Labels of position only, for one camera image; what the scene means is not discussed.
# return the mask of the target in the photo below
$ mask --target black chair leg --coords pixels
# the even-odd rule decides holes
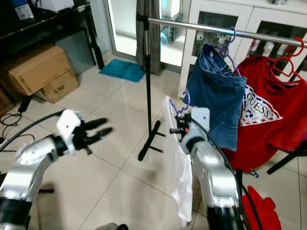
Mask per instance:
[[[307,142],[304,142],[301,144],[296,150],[289,153],[288,156],[283,158],[281,161],[277,162],[275,165],[273,165],[268,171],[267,174],[272,174],[273,172],[279,170],[281,167],[283,167],[285,164],[287,164],[289,161],[293,160],[295,157],[298,157],[302,152],[304,152],[307,149]]]

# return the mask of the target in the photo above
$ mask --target black cable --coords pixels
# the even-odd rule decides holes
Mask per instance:
[[[63,110],[62,111],[59,111],[59,112],[56,112],[56,113],[53,113],[53,114],[50,114],[48,116],[45,116],[31,124],[29,124],[26,128],[22,129],[21,131],[19,131],[18,133],[16,133],[11,139],[9,139],[5,144],[3,144],[0,148],[0,152],[2,152],[9,144],[11,144],[16,138],[18,138],[22,133],[24,133],[25,131],[27,131],[28,129],[32,128],[33,126],[36,126],[37,124],[51,118],[51,117],[54,117],[54,116],[61,116]]]
[[[17,117],[17,121],[14,121],[12,123],[6,123],[5,121],[11,117]],[[5,130],[8,128],[8,127],[14,127],[14,126],[18,126],[18,122],[22,119],[22,113],[18,113],[18,114],[5,114],[5,115],[2,115],[0,117],[0,123],[4,126],[6,126],[3,130],[2,130],[2,138],[3,139],[6,139],[7,135],[4,135],[4,132]]]
[[[33,134],[22,134],[22,135],[20,135],[20,136],[17,137],[17,138],[26,137],[26,136],[31,136],[31,137],[33,138],[33,140],[35,140],[35,137],[34,137]],[[2,152],[17,152],[17,150],[3,150]]]
[[[248,197],[248,200],[250,202],[251,208],[253,209],[253,212],[254,212],[254,215],[255,215],[255,218],[256,218],[258,226],[261,226],[261,221],[260,221],[260,218],[259,218],[256,206],[255,206],[252,198],[250,197],[250,194],[248,193],[248,190],[243,185],[242,185],[242,189],[243,189],[245,195]]]
[[[227,157],[225,156],[225,154],[223,153],[223,151],[221,150],[221,148],[219,147],[219,145],[217,144],[217,142],[215,141],[215,139],[209,134],[209,132],[199,123],[197,122],[196,120],[194,120],[192,117],[191,117],[191,121],[194,122],[207,136],[208,138],[213,142],[213,144],[215,145],[215,147],[217,148],[217,150],[220,152],[220,154],[222,155],[225,163],[227,164],[227,167],[230,169],[231,173],[233,174],[233,176],[235,177],[235,181],[236,181],[236,190],[238,192],[238,195],[239,195],[239,204],[240,204],[240,209],[241,209],[241,214],[244,218],[244,222],[246,223],[246,227],[248,230],[250,230],[250,226],[248,225],[248,222],[247,222],[247,218],[244,214],[244,210],[243,210],[243,203],[242,203],[242,197],[241,197],[241,191],[240,191],[240,186],[239,186],[239,183],[236,179],[236,173],[234,171],[234,169],[232,168],[231,164],[229,163]],[[261,225],[261,222],[258,223],[258,226],[259,226],[259,230],[263,230],[263,227]]]

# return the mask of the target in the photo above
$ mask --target black stand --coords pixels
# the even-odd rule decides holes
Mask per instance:
[[[148,23],[148,17],[137,15],[136,20],[143,22],[144,24],[144,42],[145,42],[145,56],[144,56],[144,62],[145,62],[145,70],[146,70],[146,90],[147,90],[147,115],[148,115],[148,139],[142,148],[142,150],[139,153],[138,159],[139,161],[142,161],[148,151],[148,149],[153,149],[158,152],[163,152],[161,149],[155,148],[151,146],[151,143],[154,139],[154,136],[156,134],[165,137],[164,134],[159,133],[158,129],[160,127],[161,122],[157,121],[152,129],[152,106],[151,106],[151,89],[150,89],[150,53],[149,53],[149,23]]]

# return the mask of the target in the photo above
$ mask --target gray curtain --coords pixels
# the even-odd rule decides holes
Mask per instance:
[[[137,0],[136,13],[150,18],[160,18],[159,0]],[[144,67],[144,27],[143,22],[136,21],[136,60]],[[149,24],[149,51],[151,73],[159,74],[161,71],[161,42],[160,25]]]

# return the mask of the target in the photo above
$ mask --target cabinet door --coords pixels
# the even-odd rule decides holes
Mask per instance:
[[[243,6],[208,0],[192,0],[189,23],[218,26],[223,28],[230,28],[231,26],[234,26],[237,30],[244,31],[252,10],[252,6]],[[178,90],[179,97],[182,97],[182,93],[186,89],[190,64],[194,65],[203,44],[209,43],[213,46],[224,46],[230,39],[230,36],[224,36],[222,34],[208,32],[198,33],[198,31],[195,30],[187,30],[180,86]],[[236,55],[241,39],[242,38],[237,37],[229,46],[229,54],[233,58]]]
[[[307,39],[307,15],[255,7],[246,27],[247,32],[269,34],[280,37],[301,37]],[[280,43],[243,38],[236,54],[235,63],[238,64],[248,56],[261,55],[279,58],[289,54],[297,53],[299,47],[287,46]],[[298,68],[307,54],[307,49],[297,57],[291,58],[295,68]],[[279,62],[277,67],[285,73],[291,71],[291,65],[284,61]],[[280,75],[282,81],[289,78]]]

